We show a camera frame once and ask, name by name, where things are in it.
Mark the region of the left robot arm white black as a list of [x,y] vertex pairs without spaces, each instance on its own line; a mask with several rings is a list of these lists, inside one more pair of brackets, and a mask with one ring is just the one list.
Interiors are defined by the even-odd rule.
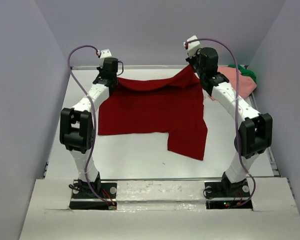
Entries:
[[97,135],[96,111],[116,90],[121,63],[114,57],[105,58],[85,96],[60,112],[59,141],[70,152],[78,171],[77,183],[70,187],[103,202],[106,199],[99,195],[102,189],[100,172],[92,156]]

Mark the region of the dark red t shirt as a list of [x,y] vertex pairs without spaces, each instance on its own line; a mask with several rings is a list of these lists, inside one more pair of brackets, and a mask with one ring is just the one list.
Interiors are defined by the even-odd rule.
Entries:
[[170,78],[118,79],[114,93],[98,111],[100,136],[167,133],[167,150],[204,159],[208,128],[204,95],[188,65]]

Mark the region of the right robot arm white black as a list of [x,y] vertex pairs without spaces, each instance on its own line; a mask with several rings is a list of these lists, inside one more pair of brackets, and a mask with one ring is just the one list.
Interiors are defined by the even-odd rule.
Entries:
[[219,56],[211,47],[186,45],[187,59],[197,74],[201,87],[218,101],[235,120],[235,155],[221,181],[208,183],[207,198],[230,198],[248,186],[247,174],[259,155],[272,144],[273,118],[250,106],[218,71]]

